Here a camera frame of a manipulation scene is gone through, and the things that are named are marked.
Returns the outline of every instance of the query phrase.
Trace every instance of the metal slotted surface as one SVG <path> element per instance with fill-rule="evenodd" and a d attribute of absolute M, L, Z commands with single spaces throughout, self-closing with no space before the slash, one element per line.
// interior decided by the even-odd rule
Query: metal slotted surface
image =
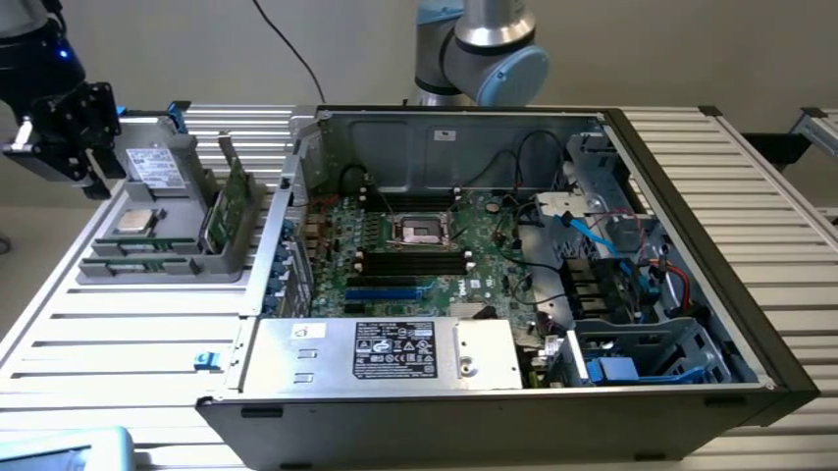
<path fill-rule="evenodd" d="M 626 113 L 824 397 L 770 428 L 730 431 L 678 463 L 553 469 L 836 469 L 838 254 L 782 186 L 753 165 L 725 123 L 697 109 Z M 294 108 L 194 105 L 186 119 L 203 144 L 205 165 L 225 174 L 213 136 L 230 129 L 241 133 L 237 143 L 253 144 L 238 145 L 245 166 L 273 184 L 291 150 L 291 135 L 281 132 L 293 132 L 297 114 Z M 140 468 L 245 470 L 191 409 L 201 391 L 223 377 L 195 374 L 192 356 L 230 346 L 245 284 L 80 292 L 72 274 L 59 267 L 46 285 L 54 293 L 43 293 L 43 303 L 35 299 L 15 331 L 23 340 L 0 369 L 0 440 L 122 424 L 138 443 Z M 19 337 L 15 332 L 10 338 Z M 673 424 L 673 432 L 685 426 Z"/>

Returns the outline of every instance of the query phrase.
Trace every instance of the sticker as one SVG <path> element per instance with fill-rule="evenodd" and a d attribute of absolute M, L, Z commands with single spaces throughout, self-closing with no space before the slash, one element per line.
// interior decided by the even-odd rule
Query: sticker
<path fill-rule="evenodd" d="M 355 324 L 353 374 L 359 380 L 437 378 L 434 322 Z"/>
<path fill-rule="evenodd" d="M 291 326 L 291 339 L 325 339 L 326 338 L 326 323 L 319 322 L 317 324 L 295 324 Z"/>
<path fill-rule="evenodd" d="M 457 131 L 434 131 L 434 140 L 454 142 L 457 140 Z"/>
<path fill-rule="evenodd" d="M 167 148 L 126 149 L 140 180 L 151 189 L 184 188 L 175 157 Z"/>

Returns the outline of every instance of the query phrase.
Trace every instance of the white wall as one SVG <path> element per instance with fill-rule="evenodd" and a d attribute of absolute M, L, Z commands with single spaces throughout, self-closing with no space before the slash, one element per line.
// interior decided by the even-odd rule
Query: white wall
<path fill-rule="evenodd" d="M 249 0 L 75 0 L 72 43 L 118 100 L 313 103 L 305 68 Z M 415 2 L 262 0 L 333 102 L 398 102 L 413 84 Z M 716 104 L 741 129 L 784 131 L 838 105 L 836 0 L 527 0 L 554 71 L 539 104 Z M 834 168 L 796 174 L 825 175 Z M 834 196 L 814 188 L 813 198 Z M 80 204 L 0 164 L 0 204 Z"/>

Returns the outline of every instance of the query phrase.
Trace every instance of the green circuit board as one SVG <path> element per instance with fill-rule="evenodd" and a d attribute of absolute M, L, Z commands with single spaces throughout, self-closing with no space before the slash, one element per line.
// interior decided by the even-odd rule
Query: green circuit board
<path fill-rule="evenodd" d="M 346 314 L 347 279 L 358 276 L 353 268 L 353 259 L 359 248 L 374 252 L 399 250 L 470 250 L 475 267 L 465 276 L 418 277 L 423 295 L 418 300 L 365 301 L 363 316 L 429 316 L 439 317 L 467 312 L 478 306 L 494 306 L 502 319 L 509 319 L 514 328 L 526 329 L 534 320 L 534 309 L 511 298 L 505 289 L 507 277 L 515 285 L 526 276 L 527 269 L 507 261 L 493 241 L 493 233 L 501 222 L 501 231 L 509 234 L 513 228 L 510 210 L 490 214 L 486 204 L 501 202 L 490 193 L 474 192 L 463 197 L 455 211 L 446 213 L 367 213 L 351 200 L 339 201 L 310 215 L 310 222 L 318 221 L 317 238 L 310 238 L 309 249 L 314 260 L 314 317 L 358 317 Z M 393 245 L 391 221 L 401 217 L 441 218 L 447 221 L 450 236 L 462 234 L 446 247 Z M 517 259 L 522 254 L 506 245 L 506 253 Z M 531 291 L 519 292 L 523 301 L 533 302 Z"/>

